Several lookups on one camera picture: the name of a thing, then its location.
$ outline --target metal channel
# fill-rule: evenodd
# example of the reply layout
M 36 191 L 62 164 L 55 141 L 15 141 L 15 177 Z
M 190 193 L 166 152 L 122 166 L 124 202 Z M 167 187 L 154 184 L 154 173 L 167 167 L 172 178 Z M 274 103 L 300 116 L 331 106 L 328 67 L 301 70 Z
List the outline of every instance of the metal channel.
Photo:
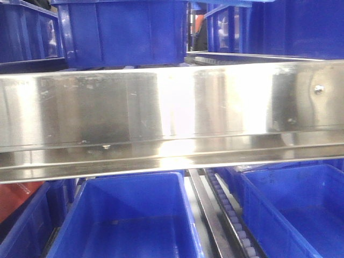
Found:
M 214 207 L 211 204 L 211 200 L 203 186 L 197 169 L 189 169 L 192 187 L 195 191 L 196 198 L 199 202 L 201 212 L 203 213 L 209 231 L 211 233 L 212 240 L 216 247 L 216 251 L 220 258 L 244 258 L 242 252 L 233 248 L 230 245 L 230 241 L 227 238 L 227 234 L 221 225 Z
M 208 184 L 225 216 L 226 225 L 230 229 L 229 231 L 232 233 L 232 237 L 242 250 L 244 256 L 266 258 L 265 253 L 255 244 L 255 240 L 252 239 L 250 233 L 246 231 L 245 227 L 239 221 L 238 214 L 228 200 L 215 176 L 215 173 L 212 169 L 203 169 L 203 173 L 205 174 Z
M 307 59 L 298 56 L 284 55 L 258 55 L 258 54 L 238 54 L 238 53 L 214 53 L 195 51 L 187 52 L 185 61 L 197 65 L 224 66 L 240 65 L 248 63 L 269 63 L 269 62 L 301 62 L 301 61 L 321 61 L 320 59 Z
M 0 183 L 344 156 L 344 61 L 0 75 Z

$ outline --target red object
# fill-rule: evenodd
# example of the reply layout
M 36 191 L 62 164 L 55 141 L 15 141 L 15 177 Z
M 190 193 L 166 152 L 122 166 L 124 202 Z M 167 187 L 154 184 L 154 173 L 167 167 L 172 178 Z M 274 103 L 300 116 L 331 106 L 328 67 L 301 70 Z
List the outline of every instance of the red object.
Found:
M 19 208 L 43 182 L 0 184 L 0 223 Z

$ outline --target blue plastic crate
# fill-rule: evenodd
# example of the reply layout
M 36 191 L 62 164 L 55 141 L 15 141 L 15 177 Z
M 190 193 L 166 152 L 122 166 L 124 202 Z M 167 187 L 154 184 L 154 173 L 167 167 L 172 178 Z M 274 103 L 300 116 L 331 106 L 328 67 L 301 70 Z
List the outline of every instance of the blue plastic crate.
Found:
M 60 227 L 67 215 L 69 204 L 74 201 L 76 179 L 50 181 L 47 200 L 54 227 Z
M 63 57 L 58 17 L 21 0 L 0 0 L 0 63 Z
M 12 216 L 2 228 L 11 226 L 8 232 L 0 232 L 1 258 L 40 257 L 53 228 L 59 227 L 71 201 L 75 180 L 59 180 L 44 183 Z
M 334 162 L 336 164 L 341 163 L 339 160 L 327 161 Z M 311 164 L 321 164 L 322 161 L 298 161 L 298 162 L 282 162 L 282 163 L 272 163 L 272 164 L 251 164 L 251 165 L 241 165 L 232 167 L 222 167 L 214 168 L 213 171 L 217 173 L 227 184 L 229 191 L 239 203 L 240 206 L 244 205 L 244 190 L 243 190 L 243 180 L 240 174 L 248 171 L 257 171 L 264 169 L 278 169 L 278 168 L 289 168 L 289 167 L 299 167 Z
M 211 52 L 344 58 L 342 0 L 276 0 L 252 7 L 209 5 Z
M 52 0 L 70 67 L 182 63 L 184 1 Z
M 84 182 L 47 257 L 204 257 L 181 175 Z
M 343 257 L 343 172 L 321 164 L 241 176 L 243 219 L 268 257 Z

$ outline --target metal rod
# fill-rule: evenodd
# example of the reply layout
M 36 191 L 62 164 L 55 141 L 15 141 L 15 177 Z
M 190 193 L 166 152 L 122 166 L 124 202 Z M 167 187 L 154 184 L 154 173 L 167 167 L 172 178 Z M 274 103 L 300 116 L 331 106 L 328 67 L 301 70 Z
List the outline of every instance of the metal rod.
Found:
M 224 191 L 221 189 L 216 189 L 216 185 L 220 185 L 215 174 L 211 169 L 201 169 L 203 171 L 205 178 L 218 202 L 220 209 L 222 210 L 225 223 L 228 227 L 228 231 L 232 234 L 235 243 L 238 245 L 239 249 L 242 250 L 244 257 L 266 257 L 265 253 L 261 250 L 259 246 L 255 244 L 255 241 L 250 236 L 250 233 L 242 226 L 241 222 L 238 221 L 238 215 L 235 212 L 232 204 L 229 202 L 228 198 L 225 196 Z
M 208 229 L 213 238 L 216 246 L 216 251 L 220 258 L 237 258 L 242 256 L 235 255 L 230 242 L 226 236 L 214 207 L 211 204 L 211 200 L 206 192 L 204 185 L 200 179 L 197 169 L 189 169 L 191 176 L 191 183 L 195 192 L 197 201 L 200 206 L 200 210 L 206 219 Z

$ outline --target metal rivet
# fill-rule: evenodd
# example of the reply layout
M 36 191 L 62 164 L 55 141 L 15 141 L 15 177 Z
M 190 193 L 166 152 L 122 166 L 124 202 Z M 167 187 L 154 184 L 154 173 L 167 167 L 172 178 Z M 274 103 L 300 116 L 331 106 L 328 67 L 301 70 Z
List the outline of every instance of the metal rivet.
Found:
M 324 89 L 325 89 L 324 86 L 322 86 L 322 85 L 316 85 L 316 86 L 314 87 L 314 93 L 317 94 L 317 95 L 319 95 L 319 94 L 321 94 L 321 93 L 324 91 Z
M 296 124 L 296 120 L 292 119 L 292 118 L 289 118 L 288 119 L 288 123 L 291 124 L 291 125 L 294 125 L 294 124 Z

